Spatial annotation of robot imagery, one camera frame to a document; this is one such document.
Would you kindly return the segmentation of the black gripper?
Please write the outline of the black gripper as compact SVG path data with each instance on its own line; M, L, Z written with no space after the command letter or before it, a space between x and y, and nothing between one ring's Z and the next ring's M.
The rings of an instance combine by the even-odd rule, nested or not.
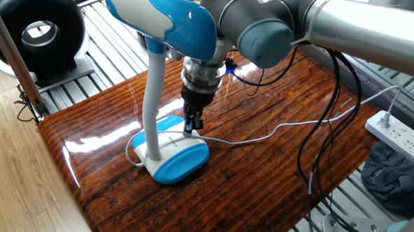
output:
M185 133L192 133L192 129L202 130L204 127L204 121L202 120L202 110L207 107L212 101L215 93L200 93L189 89L186 86L182 86L180 94L184 100L184 116L185 123L183 131ZM192 111L194 111L194 118L192 122Z

